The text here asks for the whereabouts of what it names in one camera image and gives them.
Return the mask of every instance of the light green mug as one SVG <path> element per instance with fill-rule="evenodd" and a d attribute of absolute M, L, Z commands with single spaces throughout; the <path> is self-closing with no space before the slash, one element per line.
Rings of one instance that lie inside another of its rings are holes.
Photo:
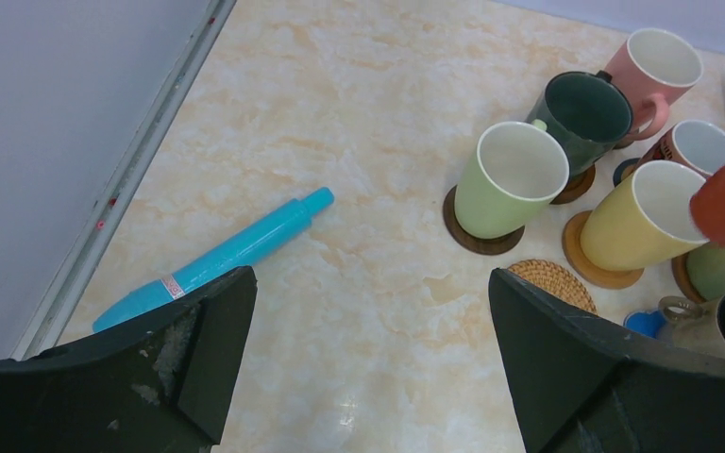
<path fill-rule="evenodd" d="M 725 247 L 708 243 L 687 255 L 688 277 L 696 291 L 707 300 L 725 294 Z"/>
<path fill-rule="evenodd" d="M 468 234 L 495 239 L 529 222 L 568 182 L 568 159 L 546 124 L 510 121 L 485 130 L 454 197 Z"/>

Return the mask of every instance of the woven rattan coaster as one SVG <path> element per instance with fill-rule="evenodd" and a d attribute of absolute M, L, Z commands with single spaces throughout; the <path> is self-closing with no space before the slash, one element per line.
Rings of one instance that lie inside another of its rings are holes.
<path fill-rule="evenodd" d="M 507 270 L 578 309 L 598 314 L 587 288 L 559 264 L 546 260 L 523 260 Z"/>

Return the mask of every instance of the white label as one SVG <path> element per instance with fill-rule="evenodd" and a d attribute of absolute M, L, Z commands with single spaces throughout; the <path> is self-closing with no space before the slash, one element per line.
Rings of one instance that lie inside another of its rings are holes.
<path fill-rule="evenodd" d="M 179 286 L 179 283 L 174 276 L 160 278 L 160 281 L 162 282 L 162 285 L 165 286 L 165 289 L 168 290 L 168 294 L 170 294 L 174 300 L 177 300 L 185 295 L 185 292 L 182 290 L 182 287 Z"/>

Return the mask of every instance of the metal edge strip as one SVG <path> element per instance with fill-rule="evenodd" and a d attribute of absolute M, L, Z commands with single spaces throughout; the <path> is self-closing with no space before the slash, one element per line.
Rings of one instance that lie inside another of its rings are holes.
<path fill-rule="evenodd" d="M 93 215 L 13 349 L 10 355 L 13 359 L 33 357 L 59 340 L 235 3 L 236 0 L 212 0 L 208 5 L 204 19 L 192 35 L 197 37 L 189 42 L 162 84 L 148 115 L 138 127 L 138 134 L 93 208 Z M 110 206 L 113 197 L 117 199 Z M 97 229 L 102 220 L 103 226 Z"/>

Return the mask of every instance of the black mug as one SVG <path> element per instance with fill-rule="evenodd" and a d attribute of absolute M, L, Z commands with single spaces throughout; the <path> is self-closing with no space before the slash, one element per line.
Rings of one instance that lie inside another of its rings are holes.
<path fill-rule="evenodd" d="M 527 122 L 541 120 L 568 157 L 570 179 L 584 173 L 632 127 L 632 106 L 604 71 L 555 76 Z"/>

